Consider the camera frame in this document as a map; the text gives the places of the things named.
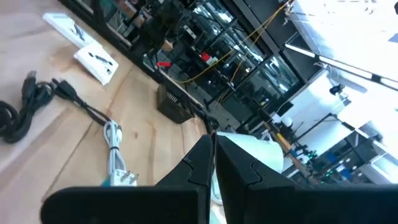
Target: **black mesh basket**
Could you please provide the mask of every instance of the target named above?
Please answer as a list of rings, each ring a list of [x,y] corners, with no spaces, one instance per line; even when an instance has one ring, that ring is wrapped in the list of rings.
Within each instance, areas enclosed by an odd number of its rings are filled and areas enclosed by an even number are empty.
[[[157,110],[177,124],[193,117],[188,97],[185,95],[177,97],[163,85],[159,85],[157,89]]]

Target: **red object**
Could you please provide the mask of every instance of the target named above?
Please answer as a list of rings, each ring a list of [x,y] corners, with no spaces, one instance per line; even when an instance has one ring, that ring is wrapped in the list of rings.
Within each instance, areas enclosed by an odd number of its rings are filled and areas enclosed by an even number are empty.
[[[170,62],[157,62],[156,65],[160,66],[160,67],[170,67],[171,63]]]
[[[200,55],[201,59],[207,62],[210,59],[210,55],[208,55],[206,52],[202,52]]]

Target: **wooden tabletop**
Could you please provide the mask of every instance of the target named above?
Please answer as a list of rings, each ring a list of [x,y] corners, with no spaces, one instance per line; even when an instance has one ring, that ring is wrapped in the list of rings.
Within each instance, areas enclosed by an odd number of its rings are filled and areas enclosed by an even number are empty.
[[[158,84],[133,65],[56,0],[0,2],[0,100],[21,106],[29,70],[37,79],[66,79],[90,105],[123,127],[121,154],[153,185],[168,173],[204,133],[203,121],[175,124],[155,108]],[[118,62],[103,87],[73,58],[78,50],[42,20],[46,12],[67,12]],[[106,178],[108,149],[102,128],[75,105],[58,97],[39,110],[28,135],[16,144],[0,139],[1,223],[40,223],[45,197],[64,187],[100,185]]]

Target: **fluorescent light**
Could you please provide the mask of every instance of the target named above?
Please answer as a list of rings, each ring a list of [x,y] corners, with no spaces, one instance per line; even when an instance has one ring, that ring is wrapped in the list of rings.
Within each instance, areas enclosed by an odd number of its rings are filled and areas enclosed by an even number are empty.
[[[396,82],[396,81],[392,81],[392,80],[389,80],[389,79],[386,79],[386,78],[381,78],[380,82],[385,84],[385,85],[387,85],[387,86],[389,86],[389,87],[393,87],[396,90],[398,90],[398,82]]]
[[[357,75],[360,75],[362,77],[369,78],[369,79],[372,78],[372,73],[365,72],[364,70],[361,70],[361,69],[358,69],[358,68],[354,68],[352,66],[343,64],[341,62],[337,62],[335,60],[328,59],[328,58],[325,58],[325,57],[322,57],[322,56],[319,56],[319,60],[321,62],[325,62],[325,63],[328,63],[329,65],[335,66],[337,68],[349,71],[349,72],[351,72],[353,74],[357,74]]]
[[[312,53],[312,52],[309,52],[309,51],[307,51],[307,50],[304,50],[304,49],[295,47],[295,46],[290,45],[290,44],[285,44],[285,46],[286,46],[288,49],[294,50],[294,51],[296,51],[296,52],[298,52],[298,53],[301,53],[301,54],[305,54],[306,56],[309,56],[309,57],[311,57],[311,58],[315,58],[315,54]]]

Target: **white card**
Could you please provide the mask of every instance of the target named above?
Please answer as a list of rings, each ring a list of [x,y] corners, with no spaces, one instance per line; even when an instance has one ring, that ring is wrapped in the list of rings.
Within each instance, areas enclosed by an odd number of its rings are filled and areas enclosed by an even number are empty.
[[[100,43],[75,24],[75,21],[65,13],[46,13],[43,15],[43,19],[64,37],[72,41],[79,49],[93,43],[100,45]]]
[[[73,55],[102,85],[111,81],[119,64],[97,44],[83,47]]]

